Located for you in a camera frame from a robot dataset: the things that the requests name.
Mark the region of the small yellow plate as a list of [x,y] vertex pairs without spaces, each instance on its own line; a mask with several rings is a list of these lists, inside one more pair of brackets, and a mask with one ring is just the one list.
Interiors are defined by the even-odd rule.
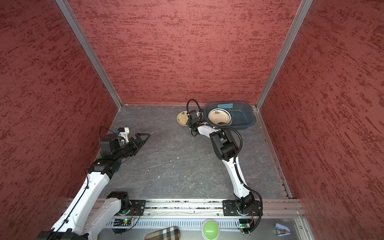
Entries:
[[188,121],[189,121],[189,117],[188,117],[188,113],[187,113],[187,111],[180,112],[180,113],[177,115],[177,122],[178,122],[181,126],[187,127],[187,126],[188,126]]

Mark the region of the cream plate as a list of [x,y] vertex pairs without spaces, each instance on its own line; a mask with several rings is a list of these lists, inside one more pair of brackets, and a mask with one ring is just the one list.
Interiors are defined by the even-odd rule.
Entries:
[[225,109],[213,109],[208,113],[208,120],[216,126],[228,126],[232,123],[231,114]]

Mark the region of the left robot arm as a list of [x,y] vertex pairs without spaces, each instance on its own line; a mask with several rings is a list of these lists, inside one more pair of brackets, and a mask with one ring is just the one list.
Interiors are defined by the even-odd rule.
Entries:
[[120,166],[135,156],[150,138],[150,134],[137,133],[129,137],[127,128],[105,135],[99,141],[101,152],[89,168],[85,181],[59,220],[39,240],[94,240],[114,216],[131,223],[144,214],[146,201],[130,200],[127,192],[111,192],[103,205],[91,214],[99,195]]

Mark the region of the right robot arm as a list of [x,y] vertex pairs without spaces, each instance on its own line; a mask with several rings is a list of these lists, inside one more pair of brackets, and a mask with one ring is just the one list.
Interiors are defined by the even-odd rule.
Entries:
[[239,154],[243,148],[240,133],[231,127],[217,128],[201,121],[195,110],[187,111],[187,125],[194,136],[202,135],[211,140],[217,158],[223,162],[230,176],[235,200],[233,205],[239,215],[246,216],[250,212],[262,214],[263,200],[261,195],[246,184],[239,163]]

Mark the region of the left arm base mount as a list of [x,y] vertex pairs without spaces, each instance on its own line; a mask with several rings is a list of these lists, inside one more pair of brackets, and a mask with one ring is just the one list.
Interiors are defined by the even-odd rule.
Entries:
[[146,207],[146,200],[129,200],[122,202],[121,210],[118,212],[119,216],[142,216]]

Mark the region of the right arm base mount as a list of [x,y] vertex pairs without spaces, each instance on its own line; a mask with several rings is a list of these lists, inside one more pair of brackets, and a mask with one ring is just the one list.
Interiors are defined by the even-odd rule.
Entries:
[[262,211],[262,204],[258,200],[224,200],[222,203],[224,216],[260,216]]

